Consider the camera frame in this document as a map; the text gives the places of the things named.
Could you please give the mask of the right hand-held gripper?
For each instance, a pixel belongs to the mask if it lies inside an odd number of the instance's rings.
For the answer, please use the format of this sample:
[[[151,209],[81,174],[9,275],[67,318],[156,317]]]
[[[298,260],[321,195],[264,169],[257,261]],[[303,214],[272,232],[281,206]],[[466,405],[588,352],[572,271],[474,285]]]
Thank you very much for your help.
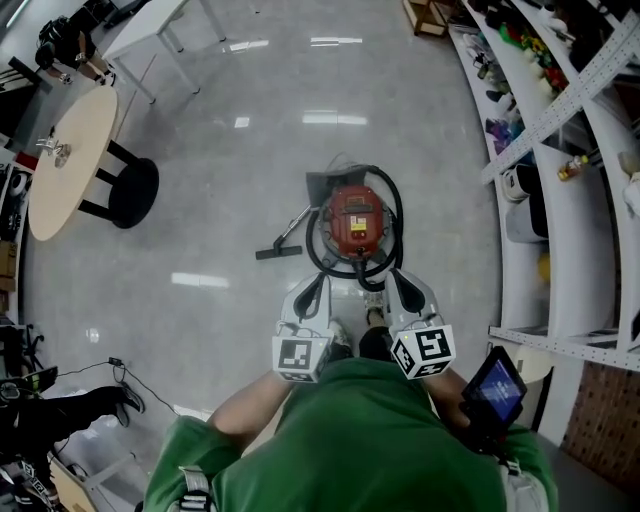
[[[443,324],[434,291],[410,272],[392,269],[385,278],[391,355],[409,380],[443,373],[456,358],[452,326]],[[402,330],[410,322],[427,325]]]

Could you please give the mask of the red tool case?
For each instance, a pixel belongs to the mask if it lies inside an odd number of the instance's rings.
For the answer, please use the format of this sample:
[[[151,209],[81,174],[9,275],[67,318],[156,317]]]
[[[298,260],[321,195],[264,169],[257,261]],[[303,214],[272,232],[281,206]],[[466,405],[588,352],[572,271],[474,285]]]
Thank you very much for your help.
[[[324,267],[383,264],[394,245],[392,211],[365,185],[336,187],[319,210]]]

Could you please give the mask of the person's right forearm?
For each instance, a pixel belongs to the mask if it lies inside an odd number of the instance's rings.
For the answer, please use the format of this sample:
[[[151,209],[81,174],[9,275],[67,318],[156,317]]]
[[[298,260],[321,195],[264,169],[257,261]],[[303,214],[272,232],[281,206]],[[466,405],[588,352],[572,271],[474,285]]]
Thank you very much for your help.
[[[457,432],[470,426],[469,418],[460,408],[464,401],[462,392],[466,385],[467,382],[450,368],[423,379],[423,386],[433,401],[439,418],[448,428]]]

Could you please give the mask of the person's left forearm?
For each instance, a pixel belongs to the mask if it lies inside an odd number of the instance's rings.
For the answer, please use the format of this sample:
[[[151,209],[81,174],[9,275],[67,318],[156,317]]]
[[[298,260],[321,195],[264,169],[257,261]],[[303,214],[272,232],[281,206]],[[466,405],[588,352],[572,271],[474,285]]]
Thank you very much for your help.
[[[293,388],[292,382],[270,370],[222,403],[207,424],[243,454],[273,420]]]

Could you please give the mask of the person's right shoe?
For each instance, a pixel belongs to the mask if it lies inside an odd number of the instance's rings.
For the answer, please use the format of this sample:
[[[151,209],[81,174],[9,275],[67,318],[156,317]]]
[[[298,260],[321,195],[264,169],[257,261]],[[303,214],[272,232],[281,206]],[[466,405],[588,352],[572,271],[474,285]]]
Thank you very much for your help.
[[[371,328],[386,327],[383,294],[381,292],[366,292],[364,304],[367,325]]]

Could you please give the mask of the person's left shoe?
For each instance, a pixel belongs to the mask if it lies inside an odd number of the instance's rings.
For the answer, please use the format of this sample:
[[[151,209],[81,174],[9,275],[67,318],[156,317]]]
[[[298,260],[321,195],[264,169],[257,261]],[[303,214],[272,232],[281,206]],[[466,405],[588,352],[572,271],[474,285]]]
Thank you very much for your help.
[[[333,332],[330,361],[339,361],[353,357],[351,337],[338,319],[332,319],[329,328]]]

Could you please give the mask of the person's dark trousers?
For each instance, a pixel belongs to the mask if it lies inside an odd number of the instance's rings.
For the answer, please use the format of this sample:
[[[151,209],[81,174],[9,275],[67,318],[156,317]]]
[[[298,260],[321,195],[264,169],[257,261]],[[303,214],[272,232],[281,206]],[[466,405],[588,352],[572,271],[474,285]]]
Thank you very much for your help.
[[[392,362],[391,344],[392,339],[386,326],[371,327],[359,341],[359,356],[382,362]]]

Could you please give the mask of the grey floor mat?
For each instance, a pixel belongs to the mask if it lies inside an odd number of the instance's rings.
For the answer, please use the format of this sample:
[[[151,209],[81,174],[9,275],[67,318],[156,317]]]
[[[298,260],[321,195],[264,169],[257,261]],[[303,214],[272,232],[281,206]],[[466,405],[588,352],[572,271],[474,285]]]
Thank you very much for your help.
[[[332,171],[307,173],[306,186],[311,209],[320,208],[335,188],[361,186],[367,174],[378,170],[376,166],[355,164]]]

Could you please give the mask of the grey storage bin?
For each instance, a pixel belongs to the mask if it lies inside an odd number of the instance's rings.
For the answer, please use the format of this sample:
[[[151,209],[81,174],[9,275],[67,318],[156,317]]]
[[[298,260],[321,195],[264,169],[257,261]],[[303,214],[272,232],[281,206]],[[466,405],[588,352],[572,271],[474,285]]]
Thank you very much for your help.
[[[506,215],[506,233],[514,243],[547,241],[549,231],[543,197],[531,195],[515,204]]]

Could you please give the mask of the amber drink bottle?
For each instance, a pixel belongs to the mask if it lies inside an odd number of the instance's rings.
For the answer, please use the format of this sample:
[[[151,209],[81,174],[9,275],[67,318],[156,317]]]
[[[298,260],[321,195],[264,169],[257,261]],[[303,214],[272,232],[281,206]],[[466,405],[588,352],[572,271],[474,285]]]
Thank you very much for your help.
[[[578,176],[588,163],[589,158],[586,155],[576,155],[559,168],[557,176],[563,182],[568,181]]]

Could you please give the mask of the white cloth bundle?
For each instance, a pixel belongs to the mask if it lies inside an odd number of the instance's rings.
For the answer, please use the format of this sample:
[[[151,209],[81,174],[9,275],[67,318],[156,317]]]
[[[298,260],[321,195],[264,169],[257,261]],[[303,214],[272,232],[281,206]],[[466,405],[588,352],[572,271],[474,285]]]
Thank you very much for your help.
[[[631,176],[622,196],[629,211],[640,218],[640,172],[636,172]]]

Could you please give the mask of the colourful artificial flowers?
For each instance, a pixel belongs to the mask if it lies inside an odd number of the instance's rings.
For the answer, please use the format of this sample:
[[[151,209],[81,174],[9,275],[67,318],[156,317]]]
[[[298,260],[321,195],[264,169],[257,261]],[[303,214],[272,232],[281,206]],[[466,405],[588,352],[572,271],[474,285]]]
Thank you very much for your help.
[[[568,86],[568,79],[552,56],[548,46],[527,25],[510,22],[499,24],[501,39],[518,48],[528,62],[532,74],[556,96]]]

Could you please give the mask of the small clear glass item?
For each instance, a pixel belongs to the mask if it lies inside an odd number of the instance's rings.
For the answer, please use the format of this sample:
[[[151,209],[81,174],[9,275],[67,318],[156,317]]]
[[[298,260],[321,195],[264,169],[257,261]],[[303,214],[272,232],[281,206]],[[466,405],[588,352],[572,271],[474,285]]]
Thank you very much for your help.
[[[62,169],[71,155],[71,145],[67,143],[61,143],[56,137],[56,128],[52,126],[48,132],[48,135],[44,138],[39,138],[36,141],[36,146],[46,152],[48,156],[54,158],[54,166],[57,169]]]

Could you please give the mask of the side shelf unit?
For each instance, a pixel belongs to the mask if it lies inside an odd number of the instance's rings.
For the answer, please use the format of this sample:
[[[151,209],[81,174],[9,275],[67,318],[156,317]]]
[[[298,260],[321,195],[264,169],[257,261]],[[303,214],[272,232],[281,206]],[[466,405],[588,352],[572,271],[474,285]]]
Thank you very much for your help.
[[[0,163],[0,316],[19,320],[21,244],[27,223],[32,172],[17,162]]]

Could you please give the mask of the large white rectangular table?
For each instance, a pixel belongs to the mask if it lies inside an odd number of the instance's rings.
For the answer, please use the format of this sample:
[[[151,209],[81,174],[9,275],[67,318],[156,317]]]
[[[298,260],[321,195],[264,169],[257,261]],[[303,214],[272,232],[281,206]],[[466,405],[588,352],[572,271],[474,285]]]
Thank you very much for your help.
[[[143,85],[142,81],[127,68],[122,57],[141,43],[154,40],[170,57],[172,65],[191,93],[198,94],[200,86],[191,79],[177,58],[184,47],[170,27],[178,12],[190,1],[150,0],[130,19],[105,51],[104,57],[114,65],[117,72],[126,79],[128,84],[147,98],[150,104],[153,104],[156,98]]]

